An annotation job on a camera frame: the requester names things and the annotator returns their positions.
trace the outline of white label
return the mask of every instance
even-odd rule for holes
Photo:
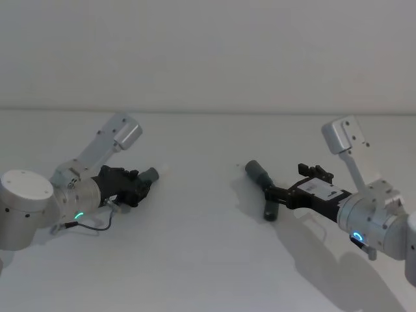
[[[332,198],[335,198],[343,193],[341,189],[318,179],[317,177],[299,185],[298,189],[304,190],[305,192],[315,195],[317,198],[325,201],[331,200]]]

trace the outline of white table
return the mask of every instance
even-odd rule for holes
[[[0,172],[49,177],[110,115],[1,111]],[[144,134],[109,165],[169,171],[106,232],[41,230],[29,248],[1,252],[1,311],[414,311],[403,262],[382,254],[369,262],[336,224],[307,209],[281,206],[275,224],[262,220],[261,191],[244,173],[251,159],[286,186],[306,163],[354,190],[320,133],[333,116],[133,116]],[[414,211],[416,117],[359,121],[383,176]],[[108,211],[97,218],[107,222]]]

